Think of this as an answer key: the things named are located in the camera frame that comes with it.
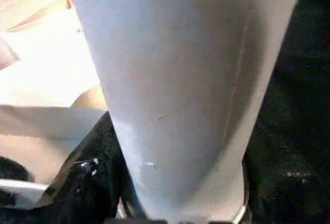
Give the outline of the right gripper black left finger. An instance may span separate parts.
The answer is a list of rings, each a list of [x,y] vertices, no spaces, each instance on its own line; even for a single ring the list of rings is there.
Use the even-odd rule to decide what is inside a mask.
[[[40,223],[103,223],[115,218],[125,172],[124,157],[106,112],[43,193]]]

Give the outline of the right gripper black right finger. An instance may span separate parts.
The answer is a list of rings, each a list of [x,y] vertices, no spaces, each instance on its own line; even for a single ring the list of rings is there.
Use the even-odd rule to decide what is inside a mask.
[[[288,143],[249,143],[244,163],[253,223],[329,223],[329,191]]]

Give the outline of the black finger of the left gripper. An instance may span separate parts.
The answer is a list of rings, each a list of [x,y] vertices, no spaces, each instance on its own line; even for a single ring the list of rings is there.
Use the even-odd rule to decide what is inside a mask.
[[[21,164],[7,157],[1,157],[1,179],[34,182],[34,176]]]

